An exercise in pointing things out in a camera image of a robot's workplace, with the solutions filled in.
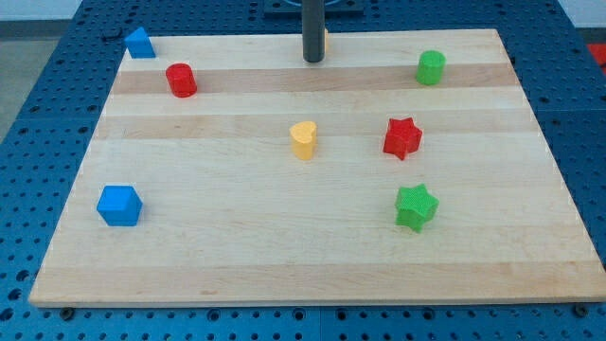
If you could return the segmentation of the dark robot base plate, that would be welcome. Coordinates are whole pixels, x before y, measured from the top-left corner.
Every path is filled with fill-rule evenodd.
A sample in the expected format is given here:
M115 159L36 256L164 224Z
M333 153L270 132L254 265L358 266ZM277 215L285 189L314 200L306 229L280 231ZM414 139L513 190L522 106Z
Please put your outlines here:
M326 14L355 14L364 12L366 0L325 0ZM299 17L302 10L301 0L264 0L265 18Z

